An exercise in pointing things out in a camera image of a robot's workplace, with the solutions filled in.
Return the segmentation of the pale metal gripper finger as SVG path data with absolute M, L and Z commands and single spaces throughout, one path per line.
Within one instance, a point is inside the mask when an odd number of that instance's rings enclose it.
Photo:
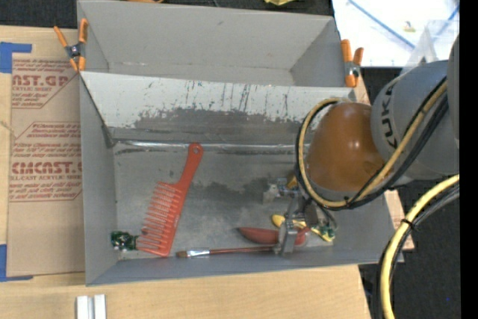
M 298 230 L 295 228 L 286 231 L 286 253 L 291 254 L 294 251 Z
M 280 226 L 278 244 L 277 244 L 277 253 L 279 255 L 284 255 L 286 253 L 288 244 L 288 229 L 286 226 Z

